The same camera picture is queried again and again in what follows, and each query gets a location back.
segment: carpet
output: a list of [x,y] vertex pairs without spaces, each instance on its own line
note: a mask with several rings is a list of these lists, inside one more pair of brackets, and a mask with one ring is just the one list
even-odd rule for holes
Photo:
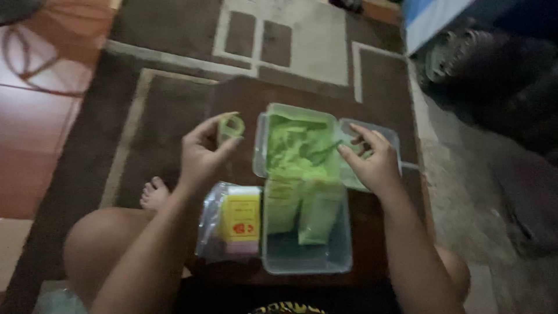
[[125,2],[6,292],[31,312],[65,278],[69,229],[108,205],[139,207],[147,180],[176,180],[183,134],[209,117],[214,84],[235,75],[375,106],[398,132],[424,213],[407,65],[397,27],[315,1]]

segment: clear plastic bag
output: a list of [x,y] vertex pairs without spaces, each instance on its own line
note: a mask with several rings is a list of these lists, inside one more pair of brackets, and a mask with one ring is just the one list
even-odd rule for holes
[[230,254],[227,253],[227,243],[223,240],[220,229],[220,208],[228,195],[229,187],[239,185],[227,182],[217,183],[207,194],[204,208],[200,216],[198,227],[198,241],[195,254],[205,258],[207,263],[234,260],[247,262],[249,258],[258,257],[258,254]]

